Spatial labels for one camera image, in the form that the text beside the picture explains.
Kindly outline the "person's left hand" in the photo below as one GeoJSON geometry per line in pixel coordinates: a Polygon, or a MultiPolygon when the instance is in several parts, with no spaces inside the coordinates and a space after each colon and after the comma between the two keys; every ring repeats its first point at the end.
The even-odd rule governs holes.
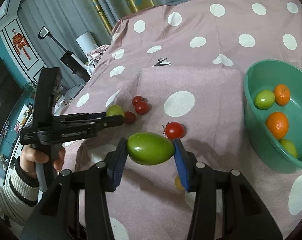
{"type": "MultiPolygon", "coordinates": [[[[61,147],[58,152],[58,159],[53,162],[53,167],[57,172],[61,172],[64,164],[66,150],[61,147]]],[[[26,145],[20,155],[19,164],[27,178],[37,179],[35,164],[45,164],[49,161],[49,156],[26,145]]]]}

